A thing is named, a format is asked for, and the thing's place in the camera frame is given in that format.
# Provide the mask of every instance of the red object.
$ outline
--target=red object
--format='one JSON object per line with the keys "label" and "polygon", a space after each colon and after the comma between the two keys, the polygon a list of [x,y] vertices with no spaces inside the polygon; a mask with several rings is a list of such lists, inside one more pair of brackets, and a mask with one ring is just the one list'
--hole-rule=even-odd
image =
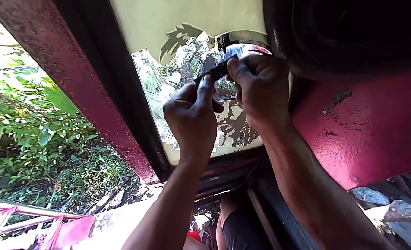
{"label": "red object", "polygon": [[[335,95],[352,96],[335,106]],[[368,81],[314,83],[293,122],[346,190],[411,171],[411,72]]]}
{"label": "red object", "polygon": [[61,224],[56,241],[56,248],[75,245],[78,242],[90,237],[93,223],[96,219],[95,215],[74,220],[69,223]]}
{"label": "red object", "polygon": [[192,239],[201,242],[201,237],[199,237],[199,234],[196,231],[187,231],[187,236],[190,236]]}

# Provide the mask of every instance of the white metal railing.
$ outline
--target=white metal railing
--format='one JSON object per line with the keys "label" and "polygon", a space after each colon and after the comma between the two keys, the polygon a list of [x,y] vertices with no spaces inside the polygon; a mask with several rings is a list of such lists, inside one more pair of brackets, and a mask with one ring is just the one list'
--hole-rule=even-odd
{"label": "white metal railing", "polygon": [[[20,213],[25,215],[39,216],[34,219],[18,222],[12,225],[5,226],[9,217],[13,213]],[[53,221],[51,227],[48,229],[47,236],[42,244],[42,250],[49,250],[54,247],[57,236],[60,231],[60,227],[63,219],[76,220],[86,217],[86,215],[63,213],[56,210],[45,209],[30,205],[20,205],[10,202],[0,202],[0,234],[10,233],[16,230],[38,225],[44,222]]]}

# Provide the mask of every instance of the dirty hand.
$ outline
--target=dirty hand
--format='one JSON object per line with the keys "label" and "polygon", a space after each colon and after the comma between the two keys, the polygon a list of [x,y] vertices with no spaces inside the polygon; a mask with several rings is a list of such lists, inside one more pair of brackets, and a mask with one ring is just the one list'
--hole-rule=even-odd
{"label": "dirty hand", "polygon": [[217,122],[214,111],[222,112],[222,105],[213,100],[216,92],[210,75],[199,86],[183,86],[164,105],[164,118],[179,143],[180,162],[199,161],[207,164],[216,139]]}
{"label": "dirty hand", "polygon": [[247,121],[261,133],[272,125],[288,126],[289,67],[286,60],[251,55],[227,62],[228,81],[235,81],[238,106]]}

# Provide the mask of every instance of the knuckle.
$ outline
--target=knuckle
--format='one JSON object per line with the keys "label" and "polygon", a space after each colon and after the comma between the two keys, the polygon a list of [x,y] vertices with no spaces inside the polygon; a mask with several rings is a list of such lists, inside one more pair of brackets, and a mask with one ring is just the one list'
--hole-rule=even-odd
{"label": "knuckle", "polygon": [[171,112],[171,111],[173,110],[173,108],[174,108],[174,104],[173,104],[173,102],[170,100],[170,101],[168,101],[168,102],[166,102],[166,103],[164,104],[164,106],[162,107],[162,111],[163,111],[164,113],[169,113],[169,112]]}

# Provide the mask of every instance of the finger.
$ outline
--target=finger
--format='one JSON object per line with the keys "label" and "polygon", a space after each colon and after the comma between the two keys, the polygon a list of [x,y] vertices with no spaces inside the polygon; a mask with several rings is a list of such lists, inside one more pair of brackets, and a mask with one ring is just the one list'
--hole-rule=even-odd
{"label": "finger", "polygon": [[198,85],[195,106],[213,110],[212,100],[215,89],[215,81],[210,75],[205,75]]}
{"label": "finger", "polygon": [[235,80],[233,80],[233,78],[229,74],[225,75],[225,79],[227,81],[235,81]]}
{"label": "finger", "polygon": [[240,84],[243,89],[249,87],[249,84],[252,83],[255,79],[255,76],[250,72],[250,69],[244,63],[240,62],[238,59],[230,59],[227,62],[227,69],[229,75]]}
{"label": "finger", "polygon": [[190,103],[196,101],[198,85],[189,83],[180,88],[172,97],[173,100],[184,100]]}
{"label": "finger", "polygon": [[224,111],[224,106],[215,99],[212,99],[212,108],[215,113],[221,113]]}
{"label": "finger", "polygon": [[238,107],[244,109],[243,105],[242,105],[242,89],[241,89],[241,86],[239,84],[235,83],[234,90],[235,90],[235,94],[236,94],[236,104],[238,105]]}

